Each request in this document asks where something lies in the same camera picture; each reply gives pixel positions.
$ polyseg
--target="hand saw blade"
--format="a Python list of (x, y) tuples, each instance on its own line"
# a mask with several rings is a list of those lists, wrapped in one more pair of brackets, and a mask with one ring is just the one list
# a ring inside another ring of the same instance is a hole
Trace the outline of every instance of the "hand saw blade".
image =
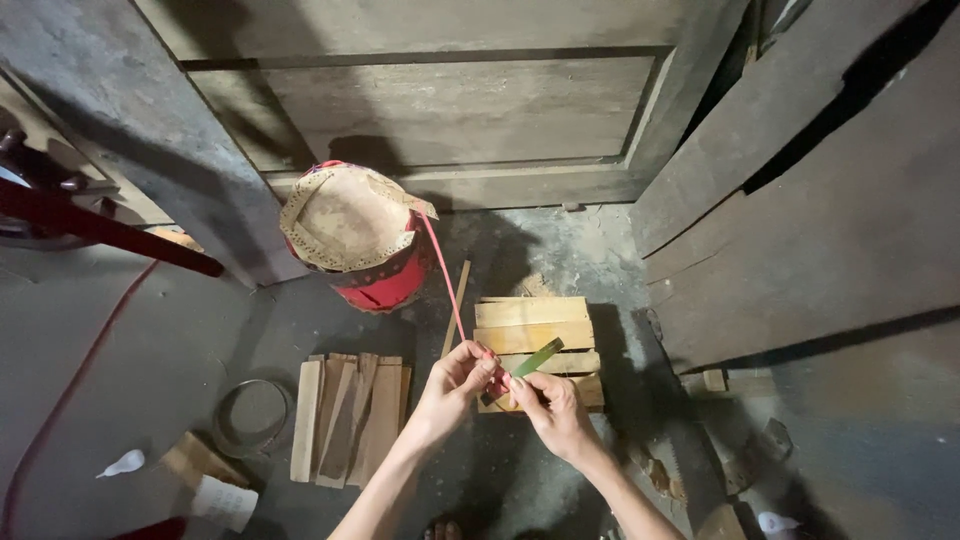
[[(514, 368), (514, 371), (510, 372), (510, 377), (526, 377), (531, 373), (537, 371), (537, 368), (543, 365), (545, 361), (550, 359), (551, 356), (558, 353), (564, 347), (564, 341), (559, 337), (555, 337), (553, 341), (547, 343), (546, 345), (540, 347), (539, 351), (536, 351), (530, 355), (527, 359), (523, 360), (523, 363)], [(483, 405), (490, 406), (496, 399), (490, 394), (484, 394), (480, 396), (480, 401)]]
[(686, 511), (694, 537), (713, 511), (727, 501), (727, 488), (720, 474), (719, 459), (706, 430), (697, 418), (690, 397), (663, 350), (647, 310), (632, 313), (640, 346), (647, 359), (644, 375), (654, 393), (655, 410), (668, 415), (664, 431), (686, 494)]

